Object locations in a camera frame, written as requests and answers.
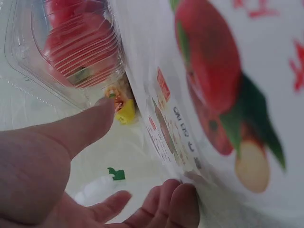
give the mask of red fruit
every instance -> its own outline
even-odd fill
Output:
[[[221,155],[230,155],[232,153],[233,148],[221,124],[219,116],[215,112],[209,110],[201,102],[189,82],[188,88],[196,113],[199,117],[200,124],[210,143]]]
[[[75,86],[88,78],[108,74],[117,63],[118,41],[104,17],[83,13],[49,34],[43,54]]]
[[[46,15],[53,28],[84,12],[99,11],[102,14],[100,11],[104,6],[100,0],[46,0],[44,3]]]
[[[209,1],[184,0],[175,14],[177,37],[178,23],[186,33],[190,63],[207,107],[218,114],[228,111],[238,96],[241,65],[226,21]]]
[[[46,0],[44,9],[53,28],[73,18],[83,2],[84,0]]]

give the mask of plastic clamshell packaging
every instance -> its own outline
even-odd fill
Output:
[[[105,0],[14,0],[9,64],[59,99],[84,109],[124,74],[122,43]]]

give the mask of hand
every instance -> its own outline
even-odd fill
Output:
[[[196,228],[193,186],[168,180],[154,187],[143,206],[122,224],[105,225],[131,195],[118,192],[83,207],[65,192],[70,162],[110,129],[114,104],[102,99],[78,115],[44,125],[0,132],[0,227]]]

